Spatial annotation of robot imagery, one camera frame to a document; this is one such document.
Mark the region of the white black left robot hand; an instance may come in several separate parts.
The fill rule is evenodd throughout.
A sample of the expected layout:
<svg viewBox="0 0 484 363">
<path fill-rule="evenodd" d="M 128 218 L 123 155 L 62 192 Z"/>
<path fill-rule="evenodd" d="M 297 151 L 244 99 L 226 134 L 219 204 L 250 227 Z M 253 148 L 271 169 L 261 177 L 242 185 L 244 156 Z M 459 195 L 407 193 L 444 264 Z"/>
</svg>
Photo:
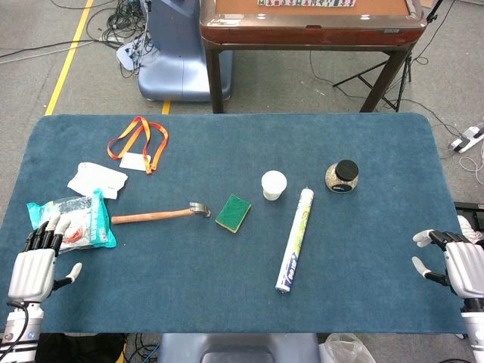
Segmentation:
<svg viewBox="0 0 484 363">
<path fill-rule="evenodd" d="M 54 278 L 57 258 L 70 220 L 59 213 L 43 222 L 26 239 L 22 252 L 15 259 L 8 298 L 16 303 L 41 303 L 53 291 L 74 283 L 82 270 L 77 262 L 65 277 Z"/>
</svg>

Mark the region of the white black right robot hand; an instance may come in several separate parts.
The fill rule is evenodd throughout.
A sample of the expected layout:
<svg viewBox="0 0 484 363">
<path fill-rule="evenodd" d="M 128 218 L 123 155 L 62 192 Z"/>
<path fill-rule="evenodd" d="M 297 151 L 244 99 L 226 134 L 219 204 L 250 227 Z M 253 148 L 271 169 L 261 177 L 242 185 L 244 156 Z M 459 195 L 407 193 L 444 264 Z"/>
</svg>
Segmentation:
<svg viewBox="0 0 484 363">
<path fill-rule="evenodd" d="M 418 247 L 435 244 L 443 253 L 446 273 L 428 269 L 416 256 L 411 261 L 427 280 L 450 287 L 462 299 L 483 298 L 483 247 L 473 244 L 462 234 L 425 230 L 413 236 Z"/>
</svg>

